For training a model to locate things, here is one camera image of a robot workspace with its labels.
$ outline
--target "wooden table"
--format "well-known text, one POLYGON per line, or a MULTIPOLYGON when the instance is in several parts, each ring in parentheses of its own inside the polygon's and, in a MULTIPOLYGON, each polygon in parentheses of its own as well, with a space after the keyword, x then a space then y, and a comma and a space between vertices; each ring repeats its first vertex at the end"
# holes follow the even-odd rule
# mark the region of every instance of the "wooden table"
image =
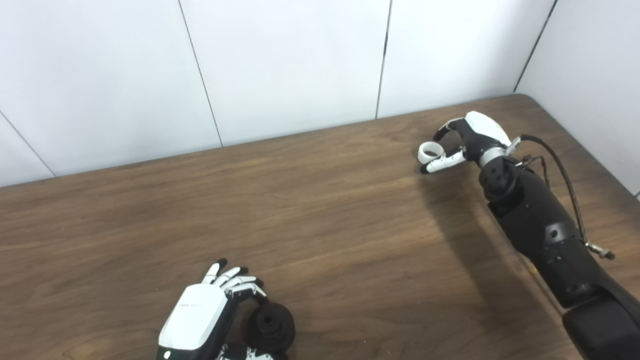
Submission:
POLYGON ((152 359, 184 287, 223 256, 291 309, 292 359, 578 359, 478 168, 418 173, 418 145, 470 110, 548 140, 590 239, 618 255, 601 264, 640 297, 640 203, 512 95, 0 189, 3 359, 152 359))

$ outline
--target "panel seam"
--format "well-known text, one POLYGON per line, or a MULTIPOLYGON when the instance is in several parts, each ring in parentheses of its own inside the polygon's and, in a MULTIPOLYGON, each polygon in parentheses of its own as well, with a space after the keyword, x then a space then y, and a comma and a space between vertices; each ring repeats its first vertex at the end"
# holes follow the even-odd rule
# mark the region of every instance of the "panel seam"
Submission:
POLYGON ((540 38, 542 37, 542 33, 545 32, 545 28, 547 27, 547 23, 549 22, 549 19, 551 18, 551 14, 554 12, 554 9, 556 8, 556 4, 558 3, 558 0, 554 1, 554 4, 551 6, 551 10, 549 10, 549 14, 547 15, 547 19, 545 20, 544 25, 542 25, 542 29, 540 29, 540 34, 538 34, 538 38, 536 39, 536 42, 533 44, 533 48, 531 49, 531 52, 529 53, 529 57, 527 58, 527 62, 524 64, 524 68, 522 68, 522 72, 520 73, 520 77, 518 77, 518 81, 516 81, 516 86, 513 87, 513 92, 516 92, 516 90, 518 90, 518 85, 520 84, 520 80, 522 80, 522 76, 524 75, 524 72, 527 70, 527 67, 529 66, 529 62, 531 61, 531 58, 533 57, 533 53, 536 50, 536 47, 538 46, 538 42, 540 42, 540 38))
POLYGON ((18 131, 18 129, 16 129, 16 127, 13 125, 11 120, 9 120, 9 118, 2 112, 2 110, 0 110, 0 115, 2 115, 2 117, 7 121, 7 123, 9 123, 9 126, 11 126, 11 128, 15 131, 16 134, 18 134, 20 139, 22 139, 22 141, 29 147, 29 149, 31 149, 31 151, 33 151, 33 154, 40 160, 42 165, 44 165, 44 167, 47 168, 47 170, 51 173, 51 175, 53 175, 53 177, 57 177, 56 173, 53 172, 53 170, 51 170, 51 168, 47 165, 46 162, 44 162, 44 160, 42 159, 40 154, 38 154, 38 152, 36 152, 36 150, 33 148, 33 146, 31 146, 31 144, 27 141, 27 139, 25 139, 24 136, 20 133, 20 131, 18 131))
POLYGON ((218 140, 220 141, 220 146, 224 147, 224 144, 222 143, 222 136, 220 136, 220 129, 218 128, 218 122, 216 121, 216 116, 213 113, 213 106, 211 106, 211 99, 209 98, 207 85, 205 84, 204 77, 202 76, 202 69, 200 68, 198 55, 196 55, 196 48, 193 46, 193 40, 191 39, 191 33, 189 32, 189 26, 187 25, 187 18, 184 16, 184 10, 182 9, 182 2, 180 0, 178 0, 178 5, 180 6, 180 13, 182 14, 182 21, 184 22, 184 28, 187 30, 187 36, 189 37, 189 44, 191 45, 191 50, 193 51, 193 58, 196 60, 196 65, 198 66, 198 73, 200 75, 200 80, 202 81, 204 94, 207 96, 207 103, 209 104, 209 111, 211 112, 211 118, 213 119, 213 124, 216 126, 216 132, 218 133, 218 140))
POLYGON ((382 64, 380 65, 380 81, 378 82, 378 99, 376 100, 376 117, 378 118, 378 110, 380 110, 380 94, 382 93, 382 76, 385 73, 385 60, 387 59, 387 44, 389 43, 389 25, 391 23, 391 7, 394 0, 389 0, 389 13, 387 15, 387 30, 385 32, 385 46, 382 50, 382 64))

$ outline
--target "metal connector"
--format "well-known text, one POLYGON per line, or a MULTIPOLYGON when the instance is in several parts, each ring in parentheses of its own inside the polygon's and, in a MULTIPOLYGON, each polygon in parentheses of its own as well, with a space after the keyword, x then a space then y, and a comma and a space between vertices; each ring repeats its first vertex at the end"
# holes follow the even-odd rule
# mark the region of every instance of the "metal connector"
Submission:
POLYGON ((598 245, 595 245, 594 243, 586 243, 585 245, 587 249, 589 249, 589 251, 598 254, 598 256, 600 256, 600 259, 613 260, 616 258, 616 255, 609 249, 603 249, 598 245))
POLYGON ((507 149, 504 151, 506 155, 511 156, 511 154, 513 154, 516 151, 516 148, 518 147, 518 145, 520 145, 521 142, 522 142, 522 139, 519 136, 513 139, 513 141, 511 142, 511 145, 509 145, 509 147, 507 147, 507 149))

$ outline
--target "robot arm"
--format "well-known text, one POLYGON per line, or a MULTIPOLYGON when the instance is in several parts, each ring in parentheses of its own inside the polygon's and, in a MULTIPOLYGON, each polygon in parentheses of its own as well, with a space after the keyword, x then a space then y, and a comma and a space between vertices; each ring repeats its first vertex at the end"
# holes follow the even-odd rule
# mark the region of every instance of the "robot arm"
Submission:
MULTIPOLYGON (((460 134, 465 159, 481 168, 479 182, 489 209, 514 248, 533 263, 558 303, 568 309, 563 325, 582 356, 589 360, 640 359, 640 302, 589 251, 609 259, 612 253, 587 242, 545 182, 511 154, 521 140, 532 140, 542 143, 556 161, 557 156, 533 136, 510 142, 495 121, 480 115, 472 111, 463 119, 449 121, 434 140, 450 130, 460 134)), ((436 148, 425 144, 420 148, 428 147, 436 148)), ((433 161, 444 162, 443 158, 446 156, 433 161)), ((433 172, 430 163, 423 163, 427 170, 423 172, 433 172)))

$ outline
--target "cable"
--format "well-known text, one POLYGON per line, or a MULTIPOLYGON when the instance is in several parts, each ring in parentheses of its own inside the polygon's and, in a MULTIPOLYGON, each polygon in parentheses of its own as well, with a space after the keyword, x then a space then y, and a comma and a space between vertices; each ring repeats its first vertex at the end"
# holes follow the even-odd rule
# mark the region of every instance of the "cable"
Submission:
POLYGON ((536 160, 540 160, 540 163, 542 164, 542 173, 545 176, 545 184, 547 188, 551 188, 551 185, 549 184, 549 176, 547 173, 547 162, 545 161, 544 156, 536 156, 535 158, 532 158, 531 155, 527 155, 524 158, 522 158, 521 162, 526 163, 524 167, 529 168, 531 164, 536 162, 536 160))
POLYGON ((571 184, 569 175, 566 173, 566 170, 564 169, 564 165, 562 164, 562 161, 560 161, 560 158, 558 158, 558 155, 556 154, 556 152, 553 149, 551 149, 551 146, 549 146, 541 138, 538 138, 537 136, 533 136, 533 135, 526 135, 526 134, 521 135, 520 138, 522 139, 522 141, 530 141, 530 142, 534 142, 542 145, 542 147, 544 147, 547 150, 547 152, 551 155, 551 157, 554 159, 554 161, 558 165, 558 169, 560 169, 560 174, 562 174, 562 177, 564 178, 566 189, 569 190, 569 196, 571 197, 571 204, 573 205, 573 212, 575 213, 575 220, 578 223, 578 231, 580 232, 580 236, 582 237, 582 240, 584 241, 584 243, 588 244, 589 241, 587 240, 587 234, 584 230, 584 223, 582 223, 582 214, 580 214, 580 208, 578 207, 578 199, 575 197, 573 185, 571 184))

